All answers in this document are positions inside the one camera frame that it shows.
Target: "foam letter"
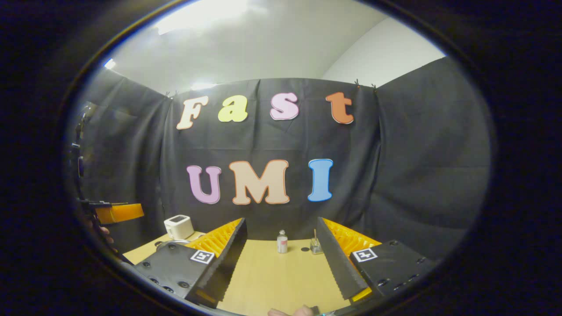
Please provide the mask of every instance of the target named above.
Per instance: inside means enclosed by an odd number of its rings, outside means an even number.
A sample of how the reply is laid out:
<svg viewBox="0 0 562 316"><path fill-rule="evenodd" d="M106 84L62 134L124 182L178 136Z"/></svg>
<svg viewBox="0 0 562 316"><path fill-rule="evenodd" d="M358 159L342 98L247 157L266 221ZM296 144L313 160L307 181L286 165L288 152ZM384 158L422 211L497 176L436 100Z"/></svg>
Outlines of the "foam letter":
<svg viewBox="0 0 562 316"><path fill-rule="evenodd" d="M183 107L182 118L179 120L178 125L176 126L177 129L188 129L193 126L191 122L191 116L193 115L193 119L199 117L199 113L201 112L201 106L207 105L209 102L209 97L198 97L195 99L189 99L183 102L185 105Z"/></svg>
<svg viewBox="0 0 562 316"><path fill-rule="evenodd" d="M215 204L220 200L220 187L219 187L219 167L207 167L205 171L209 174L209 179L211 180L211 194L207 195L201 190L201 167L200 166L189 166L187 167L187 173L189 173L189 182L191 184L191 192L193 196L199 200L199 202L207 204Z"/></svg>
<svg viewBox="0 0 562 316"><path fill-rule="evenodd" d="M273 109L269 111L274 120L292 120L298 115L298 107L293 102L297 102L294 93L278 93L271 98Z"/></svg>
<svg viewBox="0 0 562 316"><path fill-rule="evenodd" d="M331 159L314 159L309 162L312 169L312 193L309 201L320 202L329 200L332 194L328 190L330 168L334 165Z"/></svg>
<svg viewBox="0 0 562 316"><path fill-rule="evenodd" d="M242 122L248 117L246 113L248 99L245 96L231 96L223 102L223 108L219 111L221 122Z"/></svg>
<svg viewBox="0 0 562 316"><path fill-rule="evenodd" d="M250 204L251 200L246 196L246 189L256 203L261 202L265 190L268 191L268 196L265 198L268 204L289 202L289 197L285 193L285 169L287 167L289 167L289 163L286 160L271 160L265 166L261 178L258 178L248 161L231 162L229 168L234 172L236 188L236 197L232 199L232 203Z"/></svg>
<svg viewBox="0 0 562 316"><path fill-rule="evenodd" d="M336 122L349 124L353 122L353 115L346 113L346 105L351 105L351 100L343 96L343 92L336 92L326 97L332 103L332 117Z"/></svg>

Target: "wooden table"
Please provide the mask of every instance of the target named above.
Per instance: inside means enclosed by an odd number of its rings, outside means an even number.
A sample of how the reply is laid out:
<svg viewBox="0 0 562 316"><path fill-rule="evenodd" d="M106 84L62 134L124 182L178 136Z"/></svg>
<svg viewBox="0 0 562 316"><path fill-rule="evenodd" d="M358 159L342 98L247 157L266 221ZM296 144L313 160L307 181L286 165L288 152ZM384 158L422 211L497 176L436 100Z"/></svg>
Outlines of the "wooden table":
<svg viewBox="0 0 562 316"><path fill-rule="evenodd" d="M200 232L187 240L199 237ZM164 235L127 252L125 257L137 264L156 251ZM349 306L344 300L324 254L301 251L310 240L289 240L288 252L277 253L276 241L248 240L236 264L230 285L217 308L232 313L266 316L271 308L289 315L303 304L318 306L321 313Z"/></svg>

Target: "black fabric backdrop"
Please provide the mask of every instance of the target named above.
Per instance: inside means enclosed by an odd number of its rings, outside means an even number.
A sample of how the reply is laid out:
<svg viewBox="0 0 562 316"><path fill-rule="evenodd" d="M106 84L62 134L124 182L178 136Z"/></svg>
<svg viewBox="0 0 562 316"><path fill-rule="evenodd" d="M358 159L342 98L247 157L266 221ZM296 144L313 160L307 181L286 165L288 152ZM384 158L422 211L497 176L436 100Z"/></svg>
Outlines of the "black fabric backdrop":
<svg viewBox="0 0 562 316"><path fill-rule="evenodd" d="M300 113L273 120L271 98L293 92ZM343 92L355 117L339 124L326 96ZM220 122L222 102L248 98L248 118ZM177 130L183 101L209 96L193 126ZM143 204L146 216L113 225L121 251L165 233L162 221L192 217L209 231L245 217L248 238L312 236L317 216L380 241L398 239L430 258L452 249L478 213L490 175L485 105L448 58L429 63L378 88L316 79L261 79L190 91L173 100L111 71L89 87L97 104L84 133L87 198ZM248 161L258 176L268 161L287 160L290 202L235 205L232 161ZM312 159L332 159L332 198L310 202ZM195 199L186 167L198 165L210 193L208 166L222 169L221 199Z"/></svg>

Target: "white ceiling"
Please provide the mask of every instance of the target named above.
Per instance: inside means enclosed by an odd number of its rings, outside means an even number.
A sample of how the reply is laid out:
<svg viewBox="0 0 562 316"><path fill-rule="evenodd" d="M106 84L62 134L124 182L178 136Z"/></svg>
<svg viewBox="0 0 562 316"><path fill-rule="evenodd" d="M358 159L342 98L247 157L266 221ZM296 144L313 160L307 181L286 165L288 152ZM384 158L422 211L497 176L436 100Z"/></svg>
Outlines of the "white ceiling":
<svg viewBox="0 0 562 316"><path fill-rule="evenodd" d="M113 52L113 70L163 94L195 83L321 78L386 18L353 0L239 1L247 1L242 13L216 6L186 19L196 26L137 32Z"/></svg>

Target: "small bottle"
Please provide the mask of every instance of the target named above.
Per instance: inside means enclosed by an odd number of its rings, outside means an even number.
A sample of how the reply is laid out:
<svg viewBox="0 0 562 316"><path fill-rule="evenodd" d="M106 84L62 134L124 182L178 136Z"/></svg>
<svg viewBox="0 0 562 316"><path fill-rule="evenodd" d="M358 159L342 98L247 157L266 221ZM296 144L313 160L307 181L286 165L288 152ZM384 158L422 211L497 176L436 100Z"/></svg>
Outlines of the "small bottle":
<svg viewBox="0 0 562 316"><path fill-rule="evenodd" d="M279 236L277 236L277 252L280 254L287 253L287 235L285 235L285 231L281 230L279 232Z"/></svg>

